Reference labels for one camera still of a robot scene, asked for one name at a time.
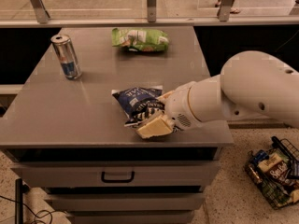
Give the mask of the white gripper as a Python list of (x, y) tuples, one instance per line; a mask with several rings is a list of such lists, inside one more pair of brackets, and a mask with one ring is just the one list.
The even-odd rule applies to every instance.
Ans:
[(148, 119), (136, 129), (137, 134), (147, 139), (168, 135), (173, 132), (174, 126), (182, 131), (201, 127), (202, 122), (192, 113), (189, 104), (189, 93), (194, 84), (194, 81), (189, 82), (159, 96), (158, 100), (165, 103), (166, 115)]

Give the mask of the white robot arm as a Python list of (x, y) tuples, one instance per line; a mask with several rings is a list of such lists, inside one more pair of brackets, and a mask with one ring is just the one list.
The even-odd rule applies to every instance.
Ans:
[(144, 139), (201, 128), (214, 120), (259, 116), (298, 128), (299, 72), (267, 53), (243, 51), (231, 57), (218, 75), (181, 85), (159, 100), (164, 110), (136, 129)]

